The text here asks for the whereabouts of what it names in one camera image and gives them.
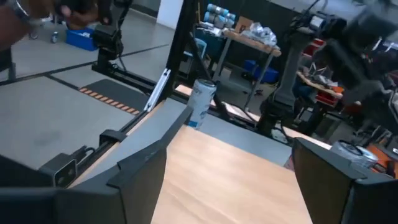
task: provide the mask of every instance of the cardboard box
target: cardboard box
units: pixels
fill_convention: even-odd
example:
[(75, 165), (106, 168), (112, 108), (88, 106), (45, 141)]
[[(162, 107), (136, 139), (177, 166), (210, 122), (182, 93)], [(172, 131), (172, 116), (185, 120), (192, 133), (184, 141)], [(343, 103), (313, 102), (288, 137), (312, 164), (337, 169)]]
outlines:
[(249, 29), (250, 25), (253, 23), (252, 20), (245, 18), (243, 16), (239, 16), (238, 23), (236, 23), (235, 32), (242, 33), (245, 29)]

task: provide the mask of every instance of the gray floor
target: gray floor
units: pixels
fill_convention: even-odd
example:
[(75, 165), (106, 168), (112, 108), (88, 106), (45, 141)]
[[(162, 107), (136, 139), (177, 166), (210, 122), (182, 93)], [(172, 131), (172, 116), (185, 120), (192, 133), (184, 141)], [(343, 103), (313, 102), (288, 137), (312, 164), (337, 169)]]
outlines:
[[(172, 30), (156, 25), (153, 20), (137, 13), (130, 13), (123, 29), (125, 52), (170, 44), (174, 34)], [(14, 46), (13, 54), (19, 77), (89, 62), (96, 58), (96, 52), (86, 52), (61, 42), (50, 44), (47, 39), (22, 40)], [(127, 69), (132, 72), (158, 80), (168, 54), (169, 47), (162, 47), (123, 57), (123, 60)], [(106, 78), (93, 72), (89, 66), (53, 76), (77, 87)], [(96, 146), (100, 132), (106, 128), (118, 129), (132, 118), (125, 112), (44, 77), (2, 86), (0, 93), (0, 102), (3, 103), (0, 110), (3, 122), (0, 140), (11, 149), (28, 147), (32, 152), (47, 152), (61, 148), (70, 152), (84, 144)], [(145, 124), (146, 131), (142, 131), (138, 146), (151, 142), (157, 134), (166, 130), (166, 124), (159, 124), (171, 119), (163, 119), (164, 116), (176, 116), (183, 107), (184, 105), (169, 100), (161, 112), (157, 113), (157, 117)], [(279, 165), (283, 165), (290, 155), (289, 147), (216, 117), (207, 116), (201, 131)]]

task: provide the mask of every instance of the person's arm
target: person's arm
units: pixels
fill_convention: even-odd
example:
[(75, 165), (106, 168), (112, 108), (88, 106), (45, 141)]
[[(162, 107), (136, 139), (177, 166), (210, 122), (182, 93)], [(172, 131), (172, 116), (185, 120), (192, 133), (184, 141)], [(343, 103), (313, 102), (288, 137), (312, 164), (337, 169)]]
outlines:
[(0, 50), (8, 49), (30, 30), (8, 6), (0, 6)]

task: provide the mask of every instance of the black floor mat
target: black floor mat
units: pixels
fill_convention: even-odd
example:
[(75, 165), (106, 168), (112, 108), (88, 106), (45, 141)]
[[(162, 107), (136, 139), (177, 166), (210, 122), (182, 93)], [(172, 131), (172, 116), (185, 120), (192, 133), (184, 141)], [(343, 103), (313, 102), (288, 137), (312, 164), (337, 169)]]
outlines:
[(149, 99), (149, 96), (141, 92), (108, 79), (94, 82), (79, 90), (97, 100), (134, 115), (144, 109)]

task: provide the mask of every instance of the wristwatch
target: wristwatch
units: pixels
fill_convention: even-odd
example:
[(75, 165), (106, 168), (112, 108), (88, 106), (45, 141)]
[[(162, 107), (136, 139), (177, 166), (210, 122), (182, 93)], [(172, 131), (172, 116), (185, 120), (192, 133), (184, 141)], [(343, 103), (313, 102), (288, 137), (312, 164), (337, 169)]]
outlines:
[(42, 23), (42, 19), (31, 18), (21, 4), (19, 4), (18, 0), (0, 0), (0, 6), (9, 6), (20, 20), (32, 26), (37, 26)]

